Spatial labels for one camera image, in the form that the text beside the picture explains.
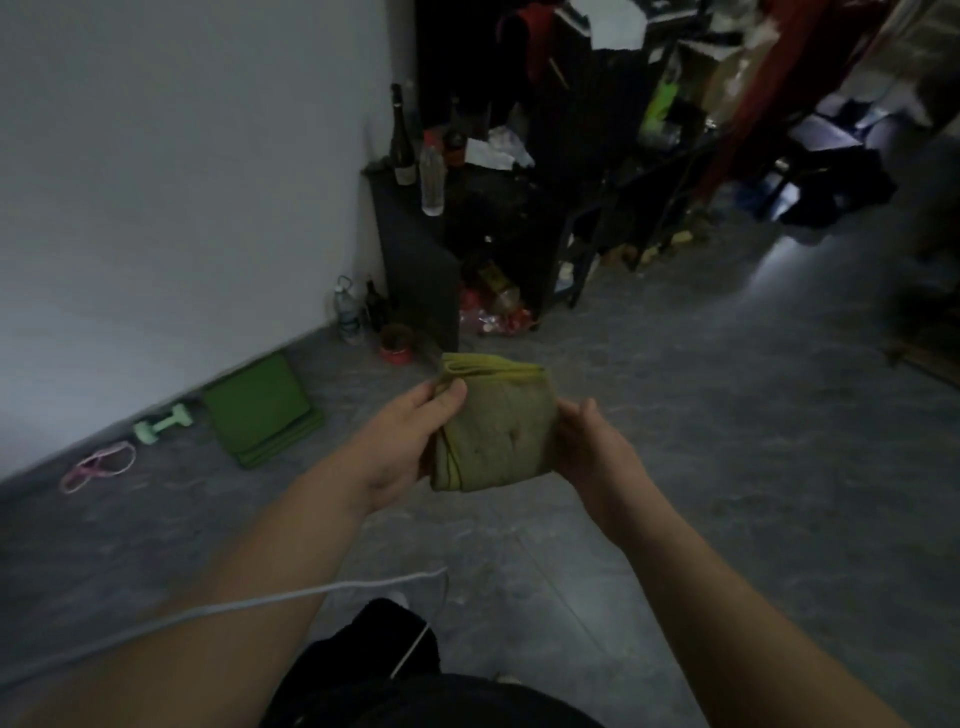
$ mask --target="green yoga mat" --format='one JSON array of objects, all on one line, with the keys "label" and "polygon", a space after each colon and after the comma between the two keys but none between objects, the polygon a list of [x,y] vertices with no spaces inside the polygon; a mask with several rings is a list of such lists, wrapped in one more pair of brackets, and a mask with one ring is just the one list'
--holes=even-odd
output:
[{"label": "green yoga mat", "polygon": [[204,389],[204,405],[224,449],[255,468],[324,423],[281,353]]},{"label": "green yoga mat", "polygon": [[456,377],[464,408],[437,437],[435,491],[482,491],[549,472],[557,398],[537,364],[491,354],[445,353],[438,392]]}]

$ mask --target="folded green cloth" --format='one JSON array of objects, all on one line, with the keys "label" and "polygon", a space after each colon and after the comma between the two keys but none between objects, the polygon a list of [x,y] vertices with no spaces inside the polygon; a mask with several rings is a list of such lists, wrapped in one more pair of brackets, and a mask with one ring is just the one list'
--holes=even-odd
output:
[{"label": "folded green cloth", "polygon": [[557,398],[546,370],[491,354],[445,353],[438,393],[458,377],[467,402],[438,434],[431,487],[482,491],[547,473]]}]

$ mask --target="dumbbell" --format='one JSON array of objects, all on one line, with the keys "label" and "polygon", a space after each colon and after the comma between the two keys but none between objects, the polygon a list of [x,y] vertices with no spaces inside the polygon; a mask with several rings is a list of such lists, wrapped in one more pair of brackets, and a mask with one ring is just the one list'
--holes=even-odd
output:
[{"label": "dumbbell", "polygon": [[160,432],[165,430],[167,427],[172,427],[174,425],[183,425],[184,427],[189,427],[192,424],[193,418],[190,417],[190,413],[187,411],[186,407],[182,404],[175,404],[173,409],[170,411],[170,417],[153,424],[150,424],[146,420],[138,422],[133,426],[133,434],[136,435],[136,439],[144,445],[152,445],[159,439],[157,436],[160,434]]}]

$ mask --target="wine bottle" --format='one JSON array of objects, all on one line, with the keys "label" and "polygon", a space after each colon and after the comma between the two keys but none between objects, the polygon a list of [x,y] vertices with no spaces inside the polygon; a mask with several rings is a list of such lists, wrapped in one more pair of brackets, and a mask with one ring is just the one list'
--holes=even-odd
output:
[{"label": "wine bottle", "polygon": [[390,142],[390,162],[394,166],[396,183],[405,187],[417,183],[417,158],[403,120],[403,90],[400,84],[391,85],[390,90],[394,97],[394,138]]},{"label": "wine bottle", "polygon": [[377,292],[372,280],[367,280],[366,306],[370,328],[379,332],[387,325],[389,312],[387,309],[387,300]]}]

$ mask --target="clear plastic bottle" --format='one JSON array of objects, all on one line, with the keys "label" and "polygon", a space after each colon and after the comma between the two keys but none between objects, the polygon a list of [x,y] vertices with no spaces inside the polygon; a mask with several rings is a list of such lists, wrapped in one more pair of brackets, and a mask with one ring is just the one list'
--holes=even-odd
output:
[{"label": "clear plastic bottle", "polygon": [[360,304],[350,294],[352,287],[353,281],[346,276],[337,278],[333,307],[337,311],[337,331],[340,332],[340,338],[355,347],[363,342],[363,324],[360,322]]},{"label": "clear plastic bottle", "polygon": [[444,214],[446,165],[441,151],[443,144],[432,132],[423,134],[420,152],[420,201],[423,213],[430,217]]}]

